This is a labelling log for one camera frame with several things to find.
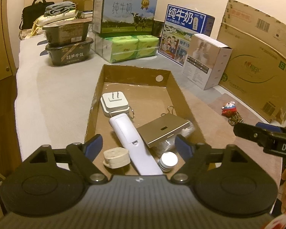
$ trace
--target bed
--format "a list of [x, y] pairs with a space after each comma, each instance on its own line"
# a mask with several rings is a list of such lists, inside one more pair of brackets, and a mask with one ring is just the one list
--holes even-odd
[[[55, 67], [47, 54], [43, 35], [21, 41], [15, 101], [16, 128], [22, 159], [40, 145], [65, 148], [84, 142], [89, 110], [101, 68], [107, 62], [91, 51], [88, 60]], [[206, 142], [214, 148], [236, 144], [255, 160], [279, 185], [281, 158], [267, 155], [253, 142], [236, 138], [221, 106], [233, 100], [244, 121], [263, 121], [248, 106], [220, 86], [201, 90], [181, 73], [181, 66], [157, 55], [122, 62], [123, 65], [171, 70], [198, 122]]]

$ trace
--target black bag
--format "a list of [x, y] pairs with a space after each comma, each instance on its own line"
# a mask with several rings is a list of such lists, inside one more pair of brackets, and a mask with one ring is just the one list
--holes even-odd
[[34, 21], [44, 14], [46, 7], [54, 4], [54, 2], [46, 2], [46, 0], [35, 4], [36, 1], [34, 0], [31, 6], [27, 6], [22, 10], [21, 23], [19, 25], [20, 30], [32, 28]]

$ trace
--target folded towel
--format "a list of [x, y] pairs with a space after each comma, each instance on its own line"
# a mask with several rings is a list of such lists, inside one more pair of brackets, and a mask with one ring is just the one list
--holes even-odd
[[55, 3], [46, 7], [46, 12], [44, 13], [45, 16], [48, 15], [58, 15], [62, 13], [69, 12], [72, 9], [75, 9], [75, 3], [71, 1]]

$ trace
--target blue milk box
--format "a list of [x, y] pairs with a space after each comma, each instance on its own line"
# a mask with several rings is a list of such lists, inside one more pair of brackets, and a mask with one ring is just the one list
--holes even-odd
[[191, 9], [168, 5], [159, 53], [183, 65], [192, 36], [211, 35], [215, 18]]
[[157, 0], [94, 0], [93, 31], [101, 37], [150, 35]]

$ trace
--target screw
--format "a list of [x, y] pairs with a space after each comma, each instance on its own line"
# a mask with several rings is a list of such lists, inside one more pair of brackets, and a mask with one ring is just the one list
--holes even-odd
[[174, 179], [179, 182], [185, 182], [188, 179], [188, 175], [183, 173], [178, 173], [174, 175]]
[[90, 176], [90, 179], [94, 182], [100, 182], [105, 179], [105, 176], [101, 173], [95, 173]]

